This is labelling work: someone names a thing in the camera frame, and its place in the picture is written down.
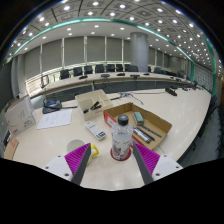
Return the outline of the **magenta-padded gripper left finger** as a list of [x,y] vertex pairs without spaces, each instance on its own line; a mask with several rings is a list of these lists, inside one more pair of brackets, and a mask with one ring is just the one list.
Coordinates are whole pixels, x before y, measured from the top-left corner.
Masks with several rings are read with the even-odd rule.
[[56,156],[44,170],[58,177],[80,185],[91,155],[91,144],[85,144],[64,156]]

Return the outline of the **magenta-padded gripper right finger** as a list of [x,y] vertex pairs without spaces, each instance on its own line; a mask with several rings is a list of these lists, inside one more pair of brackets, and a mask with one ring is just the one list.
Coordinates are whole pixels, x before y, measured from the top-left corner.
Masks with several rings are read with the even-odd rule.
[[137,143],[133,144],[133,154],[145,185],[182,169],[182,166],[168,155],[159,155]]

